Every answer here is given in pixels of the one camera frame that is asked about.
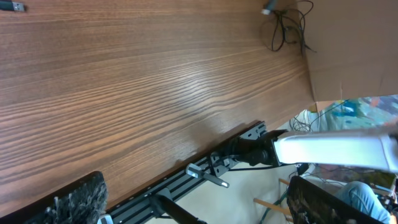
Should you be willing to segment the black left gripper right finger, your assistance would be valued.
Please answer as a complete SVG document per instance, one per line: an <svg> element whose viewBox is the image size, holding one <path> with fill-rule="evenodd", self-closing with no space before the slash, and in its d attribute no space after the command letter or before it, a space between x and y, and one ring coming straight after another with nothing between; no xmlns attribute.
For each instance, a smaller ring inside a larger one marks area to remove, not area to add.
<svg viewBox="0 0 398 224"><path fill-rule="evenodd" d="M381 224L300 176L290 181L287 205L294 224Z"/></svg>

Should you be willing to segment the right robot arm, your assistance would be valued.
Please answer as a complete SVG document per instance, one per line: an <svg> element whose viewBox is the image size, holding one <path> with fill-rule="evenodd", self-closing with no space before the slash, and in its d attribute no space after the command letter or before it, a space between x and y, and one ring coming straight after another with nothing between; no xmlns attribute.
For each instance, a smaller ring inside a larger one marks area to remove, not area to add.
<svg viewBox="0 0 398 224"><path fill-rule="evenodd" d="M234 138L218 155L250 166L314 163L397 173L397 126L310 133L273 130L257 139Z"/></svg>

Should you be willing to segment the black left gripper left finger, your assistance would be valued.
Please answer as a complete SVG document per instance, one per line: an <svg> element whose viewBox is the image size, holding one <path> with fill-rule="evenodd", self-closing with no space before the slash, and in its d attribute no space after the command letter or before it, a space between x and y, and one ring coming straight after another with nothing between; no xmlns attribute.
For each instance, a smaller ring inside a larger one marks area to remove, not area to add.
<svg viewBox="0 0 398 224"><path fill-rule="evenodd" d="M108 190L94 171L44 198L1 217L1 224L97 223L105 213Z"/></svg>

